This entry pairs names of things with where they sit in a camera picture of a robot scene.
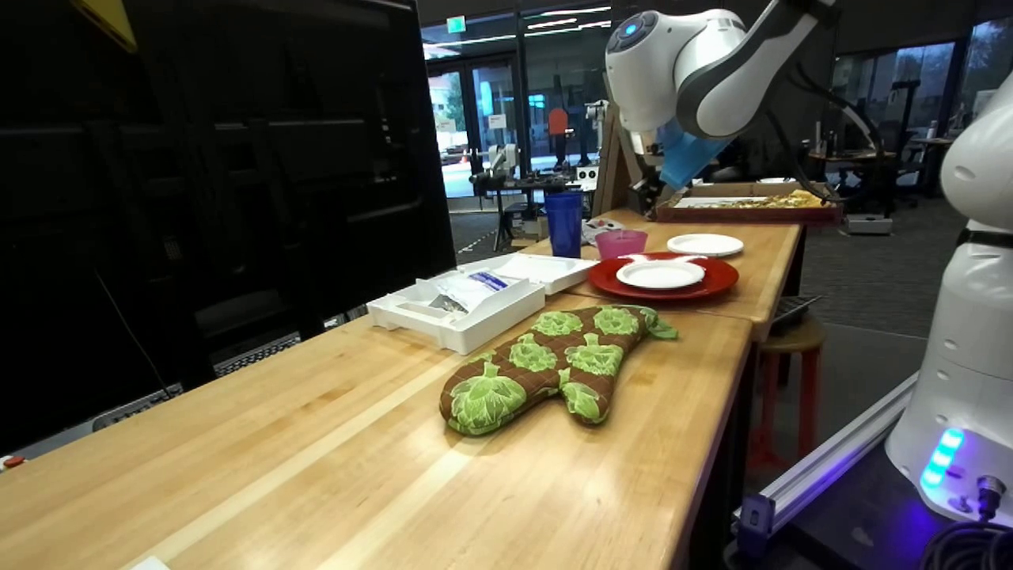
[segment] oven mitt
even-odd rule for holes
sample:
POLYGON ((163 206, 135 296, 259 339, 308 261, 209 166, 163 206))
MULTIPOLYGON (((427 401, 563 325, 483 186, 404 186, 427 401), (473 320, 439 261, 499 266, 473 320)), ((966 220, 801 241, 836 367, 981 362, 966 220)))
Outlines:
POLYGON ((448 430, 480 437, 507 429, 544 399, 563 396, 581 425, 605 425, 628 355, 647 339, 677 339, 641 304, 541 312, 535 323, 461 363, 439 393, 448 430))

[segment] cup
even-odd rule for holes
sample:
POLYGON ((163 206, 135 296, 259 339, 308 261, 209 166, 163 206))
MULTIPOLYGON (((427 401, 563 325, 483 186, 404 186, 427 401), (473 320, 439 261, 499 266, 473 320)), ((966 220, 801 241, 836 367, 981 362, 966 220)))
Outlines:
POLYGON ((612 228, 612 230, 595 234, 595 245, 599 245, 600 261, 616 261, 624 254, 641 254, 647 230, 612 228))
POLYGON ((546 241, 555 257, 578 257, 581 241, 581 193, 551 189, 544 193, 546 241))

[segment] blue light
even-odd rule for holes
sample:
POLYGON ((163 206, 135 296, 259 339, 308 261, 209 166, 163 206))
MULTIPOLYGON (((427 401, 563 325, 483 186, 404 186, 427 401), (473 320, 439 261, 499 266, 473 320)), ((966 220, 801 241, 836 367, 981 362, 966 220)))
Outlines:
POLYGON ((934 485, 941 485, 941 483, 943 483, 941 472, 923 472, 923 474, 922 474, 922 485, 923 485, 923 488, 934 488, 934 485))
POLYGON ((953 457, 946 457, 943 450, 929 453, 929 462, 946 469, 953 462, 953 457))
POLYGON ((929 458, 922 472, 922 488, 936 488, 946 474, 946 469, 953 467, 957 458, 957 450, 962 443, 962 430, 959 429, 946 429, 936 440, 936 450, 929 450, 929 458))
POLYGON ((962 443, 962 430, 959 429, 943 430, 941 448, 957 450, 959 443, 962 443))

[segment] black wall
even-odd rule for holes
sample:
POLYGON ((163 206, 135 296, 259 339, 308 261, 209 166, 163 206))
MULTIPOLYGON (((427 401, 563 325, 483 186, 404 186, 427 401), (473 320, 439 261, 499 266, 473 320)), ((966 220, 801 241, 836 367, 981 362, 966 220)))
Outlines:
POLYGON ((5 6, 0 453, 452 266, 411 3, 5 6))

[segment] white robot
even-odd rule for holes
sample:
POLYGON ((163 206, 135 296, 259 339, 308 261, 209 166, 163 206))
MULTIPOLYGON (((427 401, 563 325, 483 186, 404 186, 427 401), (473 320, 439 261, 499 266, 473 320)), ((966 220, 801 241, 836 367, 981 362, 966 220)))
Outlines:
MULTIPOLYGON (((831 0, 771 0, 744 33, 728 9, 635 14, 605 48, 619 124, 666 184, 682 184, 758 110, 769 83, 831 0)), ((953 519, 1013 525, 1013 80, 949 146, 941 184, 967 216, 946 266, 918 388, 885 437, 890 462, 953 519)))

